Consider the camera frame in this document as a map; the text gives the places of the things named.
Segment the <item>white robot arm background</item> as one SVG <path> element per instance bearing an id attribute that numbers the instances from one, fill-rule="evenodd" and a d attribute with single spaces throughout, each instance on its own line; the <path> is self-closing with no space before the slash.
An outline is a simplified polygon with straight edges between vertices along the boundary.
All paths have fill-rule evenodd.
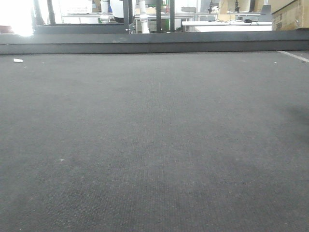
<path id="1" fill-rule="evenodd" d="M 149 34 L 149 27 L 148 27 L 148 15 L 146 12 L 146 1 L 145 0 L 138 0 L 139 2 L 139 10 L 140 10 L 140 23 L 142 27 L 143 34 Z"/>

